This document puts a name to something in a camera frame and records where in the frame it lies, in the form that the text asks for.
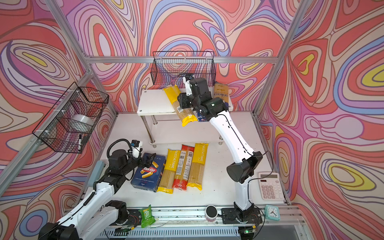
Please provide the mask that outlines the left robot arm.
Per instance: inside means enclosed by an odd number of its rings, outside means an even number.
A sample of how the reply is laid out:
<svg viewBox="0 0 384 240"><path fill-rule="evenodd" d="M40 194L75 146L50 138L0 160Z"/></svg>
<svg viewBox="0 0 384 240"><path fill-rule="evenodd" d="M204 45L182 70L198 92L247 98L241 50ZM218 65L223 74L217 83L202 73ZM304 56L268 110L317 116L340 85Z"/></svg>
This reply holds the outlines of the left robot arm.
<svg viewBox="0 0 384 240"><path fill-rule="evenodd" d="M56 223L45 224L40 240L94 240L111 224L129 222L127 204L113 200L125 181L126 175L137 167L150 167L156 154L142 155L141 150L115 150L107 153L109 167L94 182L93 190L74 209Z"/></svg>

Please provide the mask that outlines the red spaghetti bag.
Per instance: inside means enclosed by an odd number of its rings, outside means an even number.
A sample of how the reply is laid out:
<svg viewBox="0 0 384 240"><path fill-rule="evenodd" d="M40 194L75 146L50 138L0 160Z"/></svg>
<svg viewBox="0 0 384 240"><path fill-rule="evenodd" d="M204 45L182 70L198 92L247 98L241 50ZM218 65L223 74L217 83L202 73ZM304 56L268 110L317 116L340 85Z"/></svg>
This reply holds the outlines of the red spaghetti bag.
<svg viewBox="0 0 384 240"><path fill-rule="evenodd" d="M175 173L173 188L186 191L194 155L194 147L182 145L179 162Z"/></svg>

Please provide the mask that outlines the clear blue spaghetti bag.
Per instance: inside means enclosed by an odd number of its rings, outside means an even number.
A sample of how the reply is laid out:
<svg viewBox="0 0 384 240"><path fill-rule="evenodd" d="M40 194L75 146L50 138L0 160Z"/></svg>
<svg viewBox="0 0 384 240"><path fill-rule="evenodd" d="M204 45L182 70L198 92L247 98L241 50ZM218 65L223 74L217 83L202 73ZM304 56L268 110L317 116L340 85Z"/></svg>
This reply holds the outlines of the clear blue spaghetti bag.
<svg viewBox="0 0 384 240"><path fill-rule="evenodd" d="M216 82L214 85L214 97L222 99L226 105L229 105L229 86Z"/></svg>

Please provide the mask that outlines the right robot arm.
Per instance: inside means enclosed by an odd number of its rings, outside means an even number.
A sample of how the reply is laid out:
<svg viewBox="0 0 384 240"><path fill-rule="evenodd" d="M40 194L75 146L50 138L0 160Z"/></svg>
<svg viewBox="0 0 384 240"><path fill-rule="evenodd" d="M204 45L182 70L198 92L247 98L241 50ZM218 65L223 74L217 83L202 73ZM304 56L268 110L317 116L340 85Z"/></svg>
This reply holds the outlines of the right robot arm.
<svg viewBox="0 0 384 240"><path fill-rule="evenodd" d="M183 77L186 87L178 101L182 109L193 109L202 115L220 134L233 157L227 173L235 182L235 219L245 222L253 213L255 204L251 200L249 182L255 168L263 159L261 152L255 152L245 141L232 121L229 108L219 97L212 97L207 80L204 78Z"/></svg>

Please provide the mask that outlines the yellow Pastatime spaghetti bag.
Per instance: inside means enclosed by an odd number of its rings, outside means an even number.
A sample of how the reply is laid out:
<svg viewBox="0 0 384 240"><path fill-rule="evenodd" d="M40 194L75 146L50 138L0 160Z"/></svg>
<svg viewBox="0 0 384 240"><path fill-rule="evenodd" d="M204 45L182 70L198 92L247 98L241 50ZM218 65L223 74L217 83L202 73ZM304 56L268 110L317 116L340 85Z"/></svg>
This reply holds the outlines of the yellow Pastatime spaghetti bag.
<svg viewBox="0 0 384 240"><path fill-rule="evenodd" d="M175 174L178 167L180 154L181 154L181 150L168 149L167 160L165 163L164 171L163 171L162 178L159 183L157 192L173 194L174 192L173 183L174 183Z"/></svg>
<svg viewBox="0 0 384 240"><path fill-rule="evenodd" d="M196 143L187 186L203 189L203 177L209 144Z"/></svg>

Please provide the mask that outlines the blue Barilla spaghetti box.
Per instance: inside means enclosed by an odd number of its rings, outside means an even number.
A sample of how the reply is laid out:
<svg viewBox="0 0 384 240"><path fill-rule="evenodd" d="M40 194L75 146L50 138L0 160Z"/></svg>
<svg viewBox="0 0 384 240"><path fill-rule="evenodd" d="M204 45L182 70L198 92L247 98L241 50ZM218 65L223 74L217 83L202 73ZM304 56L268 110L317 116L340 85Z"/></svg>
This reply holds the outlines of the blue Barilla spaghetti box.
<svg viewBox="0 0 384 240"><path fill-rule="evenodd" d="M197 112L197 118L199 122L208 122L209 120L200 112Z"/></svg>

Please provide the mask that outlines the blue Barilla rigatoni box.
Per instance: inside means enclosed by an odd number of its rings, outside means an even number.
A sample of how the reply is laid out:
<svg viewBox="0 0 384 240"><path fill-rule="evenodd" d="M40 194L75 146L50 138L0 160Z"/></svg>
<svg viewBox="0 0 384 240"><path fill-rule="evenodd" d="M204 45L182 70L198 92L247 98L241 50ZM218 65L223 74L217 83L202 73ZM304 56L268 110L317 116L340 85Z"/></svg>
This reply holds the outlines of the blue Barilla rigatoni box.
<svg viewBox="0 0 384 240"><path fill-rule="evenodd" d="M131 180L131 185L135 189L157 192L164 167L166 156L156 155L150 167L139 168Z"/></svg>

